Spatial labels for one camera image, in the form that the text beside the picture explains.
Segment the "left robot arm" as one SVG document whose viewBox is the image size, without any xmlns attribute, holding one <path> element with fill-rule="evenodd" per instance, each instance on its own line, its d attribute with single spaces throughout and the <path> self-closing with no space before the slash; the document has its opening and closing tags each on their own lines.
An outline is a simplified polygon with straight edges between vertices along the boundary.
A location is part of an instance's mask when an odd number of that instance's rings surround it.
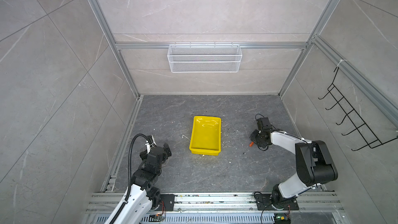
<svg viewBox="0 0 398 224">
<path fill-rule="evenodd" d="M 130 176 L 126 192 L 106 220 L 107 224 L 139 224 L 142 218 L 160 202 L 160 190 L 155 183 L 162 172 L 163 163 L 172 155 L 165 143 L 150 149 L 143 165 Z"/>
</svg>

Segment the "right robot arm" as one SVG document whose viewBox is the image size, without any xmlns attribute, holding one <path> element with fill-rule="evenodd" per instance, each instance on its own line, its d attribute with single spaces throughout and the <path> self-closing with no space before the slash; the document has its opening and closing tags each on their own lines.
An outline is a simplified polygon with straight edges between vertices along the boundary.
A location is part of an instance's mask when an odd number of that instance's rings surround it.
<svg viewBox="0 0 398 224">
<path fill-rule="evenodd" d="M 309 141 L 277 129 L 262 115 L 256 123 L 257 129 L 250 135 L 251 145 L 262 151 L 275 145 L 295 155 L 295 174 L 272 190 L 273 208 L 282 209 L 311 188 L 337 180 L 337 168 L 325 142 Z"/>
</svg>

